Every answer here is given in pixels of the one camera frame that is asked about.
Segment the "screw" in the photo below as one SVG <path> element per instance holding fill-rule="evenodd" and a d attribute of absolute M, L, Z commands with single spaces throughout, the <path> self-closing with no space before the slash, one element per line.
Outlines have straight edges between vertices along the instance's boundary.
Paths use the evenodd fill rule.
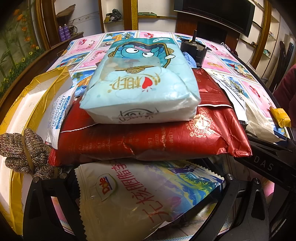
<path fill-rule="evenodd" d="M 232 179 L 234 179 L 234 176 L 231 174 L 226 174 L 226 178 L 229 180 L 232 180 Z"/>
<path fill-rule="evenodd" d="M 67 173 L 63 172 L 59 176 L 61 179 L 65 179 L 67 177 Z"/>
<path fill-rule="evenodd" d="M 259 184 L 260 183 L 260 180 L 258 178 L 255 178 L 254 179 L 255 183 Z"/>
<path fill-rule="evenodd" d="M 36 182 L 39 181 L 39 179 L 40 179 L 39 177 L 34 177 L 34 178 L 33 178 L 33 182 L 36 183 Z"/>

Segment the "cartoon eye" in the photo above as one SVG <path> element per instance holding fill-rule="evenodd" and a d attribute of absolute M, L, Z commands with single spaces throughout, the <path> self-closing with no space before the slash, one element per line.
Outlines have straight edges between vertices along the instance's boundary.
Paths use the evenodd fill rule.
<path fill-rule="evenodd" d="M 128 53 L 137 53 L 137 52 L 139 52 L 139 50 L 137 50 L 135 48 L 127 48 L 126 52 L 128 52 Z"/>
<path fill-rule="evenodd" d="M 154 55 L 154 53 L 151 53 L 151 52 L 149 52 L 149 53 L 142 53 L 142 55 L 143 55 L 144 57 L 151 57 L 151 56 Z"/>

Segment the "maroon clothing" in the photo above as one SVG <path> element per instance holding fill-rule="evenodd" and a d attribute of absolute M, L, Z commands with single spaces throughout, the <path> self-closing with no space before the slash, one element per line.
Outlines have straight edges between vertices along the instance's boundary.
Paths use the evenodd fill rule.
<path fill-rule="evenodd" d="M 292 127 L 296 127 L 296 64 L 283 77 L 274 97 L 290 117 Z"/>

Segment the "blue tissue pack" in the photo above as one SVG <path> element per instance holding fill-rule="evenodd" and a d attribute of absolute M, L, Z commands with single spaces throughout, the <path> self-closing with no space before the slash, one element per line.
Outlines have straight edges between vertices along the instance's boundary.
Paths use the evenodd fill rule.
<path fill-rule="evenodd" d="M 171 38 L 114 42 L 93 74 L 80 108 L 97 123 L 188 121 L 200 103 L 197 80 Z"/>

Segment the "black flat screen television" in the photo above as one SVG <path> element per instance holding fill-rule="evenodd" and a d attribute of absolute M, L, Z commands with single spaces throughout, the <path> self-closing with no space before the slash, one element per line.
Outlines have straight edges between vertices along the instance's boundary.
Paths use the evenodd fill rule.
<path fill-rule="evenodd" d="M 175 0 L 174 10 L 213 20 L 248 37 L 255 5 L 249 0 Z"/>

